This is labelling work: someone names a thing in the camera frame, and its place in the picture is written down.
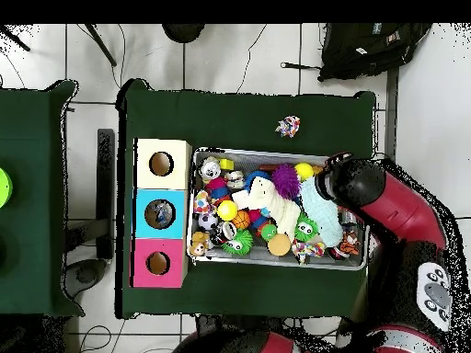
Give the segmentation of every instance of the plush toy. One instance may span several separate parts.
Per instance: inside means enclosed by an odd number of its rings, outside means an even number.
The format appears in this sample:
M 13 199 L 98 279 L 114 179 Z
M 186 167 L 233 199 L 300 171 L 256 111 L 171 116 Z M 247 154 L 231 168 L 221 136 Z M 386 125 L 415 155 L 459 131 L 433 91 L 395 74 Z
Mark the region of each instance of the plush toy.
M 191 246 L 189 251 L 193 256 L 204 256 L 213 247 L 209 233 L 195 232 L 191 236 Z
M 248 230 L 237 230 L 234 238 L 223 244 L 223 250 L 230 255 L 245 256 L 253 245 L 252 235 Z
M 263 177 L 256 177 L 252 189 L 248 194 L 248 204 L 251 210 L 266 207 L 275 220 L 278 234 L 286 233 L 291 242 L 294 239 L 294 229 L 301 209 L 292 200 L 282 198 L 275 189 L 275 185 Z
M 317 224 L 307 218 L 307 215 L 301 212 L 299 214 L 294 237 L 296 240 L 306 243 L 317 234 Z
M 208 184 L 206 184 L 204 189 L 208 191 L 208 194 L 211 196 L 213 205 L 215 207 L 218 207 L 222 201 L 231 199 L 229 188 L 225 184 L 225 180 L 222 177 L 214 178 Z
M 316 221 L 324 244 L 327 247 L 337 246 L 343 237 L 337 205 L 319 195 L 314 177 L 307 178 L 301 184 L 301 202 L 307 217 Z
M 244 185 L 244 189 L 250 192 L 250 187 L 252 186 L 252 181 L 255 177 L 264 177 L 267 180 L 270 180 L 270 175 L 267 172 L 263 171 L 253 171 L 250 172 L 246 177 L 246 184 Z
M 300 188 L 298 174 L 291 165 L 278 166 L 271 174 L 271 181 L 282 198 L 293 199 L 298 196 Z

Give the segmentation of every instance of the black backpack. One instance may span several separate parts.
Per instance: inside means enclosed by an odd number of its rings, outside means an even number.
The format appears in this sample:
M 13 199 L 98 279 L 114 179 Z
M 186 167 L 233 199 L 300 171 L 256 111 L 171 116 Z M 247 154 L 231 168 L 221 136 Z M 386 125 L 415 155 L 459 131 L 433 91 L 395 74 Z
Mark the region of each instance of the black backpack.
M 412 60 L 432 23 L 327 23 L 317 78 L 348 80 L 377 75 Z

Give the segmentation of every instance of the toy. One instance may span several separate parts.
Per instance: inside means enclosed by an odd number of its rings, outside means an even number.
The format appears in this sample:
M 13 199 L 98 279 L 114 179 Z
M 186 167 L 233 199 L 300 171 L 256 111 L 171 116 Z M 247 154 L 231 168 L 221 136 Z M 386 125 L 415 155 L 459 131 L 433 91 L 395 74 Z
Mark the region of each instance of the toy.
M 283 198 L 293 199 L 298 196 L 300 188 L 298 175 L 291 165 L 280 165 L 271 174 L 271 181 Z
M 193 212 L 197 214 L 209 214 L 214 212 L 214 206 L 208 192 L 201 190 L 193 201 Z
M 299 130 L 299 125 L 301 121 L 298 117 L 291 116 L 286 117 L 284 120 L 281 120 L 280 126 L 278 126 L 275 131 L 278 131 L 282 137 L 289 135 L 292 138 Z
M 274 256 L 284 256 L 291 249 L 291 240 L 288 235 L 277 233 L 269 240 L 268 247 Z
M 209 233 L 195 232 L 191 236 L 191 246 L 188 250 L 193 256 L 198 257 L 204 256 L 212 247 Z
M 237 205 L 231 200 L 224 200 L 217 208 L 217 214 L 223 221 L 232 221 L 237 215 Z
M 342 240 L 343 230 L 339 223 L 336 204 L 322 198 L 316 189 L 313 177 L 301 184 L 301 202 L 307 217 L 316 221 L 318 232 L 326 246 L 337 246 Z
M 290 241 L 293 241 L 294 228 L 301 212 L 296 203 L 282 198 L 276 191 L 275 185 L 263 177 L 254 179 L 248 201 L 251 210 L 266 207 L 276 222 L 278 233 L 288 234 Z
M 306 243 L 317 234 L 317 224 L 301 212 L 294 230 L 296 240 Z
M 248 230 L 237 230 L 234 238 L 223 244 L 223 250 L 231 255 L 245 256 L 253 245 L 252 235 Z
M 11 197 L 13 185 L 8 173 L 0 168 L 0 209 L 6 205 Z
M 221 169 L 234 170 L 234 161 L 227 160 L 226 158 L 220 158 L 218 159 L 218 161 L 219 161 L 219 166 L 221 167 Z
M 291 249 L 293 254 L 299 260 L 299 263 L 304 264 L 306 256 L 322 257 L 324 255 L 326 246 L 323 243 L 317 243 L 313 245 L 302 243 L 295 239 Z
M 215 207 L 219 206 L 222 201 L 231 199 L 229 188 L 222 177 L 214 178 L 206 184 L 204 189 L 206 189 L 210 194 L 212 203 Z
M 236 217 L 232 220 L 232 223 L 237 229 L 246 229 L 250 225 L 250 217 L 248 212 L 239 210 Z
M 219 160 L 214 157 L 205 158 L 200 163 L 198 173 L 200 174 L 202 182 L 204 184 L 207 184 L 214 178 L 219 177 L 219 175 L 221 175 L 221 167 L 219 165 Z
M 214 246 L 222 245 L 232 240 L 237 233 L 237 229 L 232 222 L 221 222 L 216 229 L 210 233 L 210 241 Z
M 301 182 L 314 175 L 314 168 L 308 163 L 296 164 L 294 169 L 296 169 L 297 174 L 301 178 Z
M 267 172 L 263 172 L 263 171 L 250 172 L 246 177 L 246 184 L 244 185 L 244 189 L 247 192 L 250 192 L 250 187 L 252 186 L 252 182 L 255 177 L 264 177 L 267 180 L 270 180 L 270 175 Z
M 217 227 L 219 219 L 216 214 L 200 214 L 198 225 L 206 232 L 210 232 Z
M 224 175 L 229 188 L 240 189 L 244 187 L 244 174 L 241 171 L 228 172 Z

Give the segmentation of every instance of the green table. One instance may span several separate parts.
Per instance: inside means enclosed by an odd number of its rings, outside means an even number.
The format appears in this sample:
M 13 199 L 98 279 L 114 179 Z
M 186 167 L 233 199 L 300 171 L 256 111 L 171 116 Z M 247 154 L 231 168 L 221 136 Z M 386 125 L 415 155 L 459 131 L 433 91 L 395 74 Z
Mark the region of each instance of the green table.
M 130 80 L 118 95 L 118 236 L 116 314 L 207 313 L 286 317 L 350 316 L 364 280 L 360 271 L 281 268 L 201 262 L 181 289 L 129 287 L 134 137 L 187 141 L 200 146 L 290 154 L 372 155 L 375 96 L 219 95 L 153 91 Z M 274 130 L 289 115 L 301 119 L 294 138 Z
M 63 138 L 72 81 L 0 89 L 0 166 L 13 194 L 0 209 L 0 313 L 81 314 L 61 289 Z

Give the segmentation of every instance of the round hole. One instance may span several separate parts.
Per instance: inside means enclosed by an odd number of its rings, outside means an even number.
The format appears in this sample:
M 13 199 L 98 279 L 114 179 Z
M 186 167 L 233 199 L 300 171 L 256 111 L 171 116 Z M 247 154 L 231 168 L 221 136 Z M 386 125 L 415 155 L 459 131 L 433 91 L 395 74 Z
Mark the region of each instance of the round hole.
M 175 207 L 169 201 L 158 199 L 151 201 L 144 211 L 147 224 L 154 229 L 166 229 L 175 220 Z
M 166 152 L 154 153 L 149 160 L 151 172 L 160 177 L 170 175 L 173 171 L 172 156 Z
M 163 252 L 154 252 L 147 258 L 146 265 L 154 275 L 165 275 L 170 269 L 170 258 Z

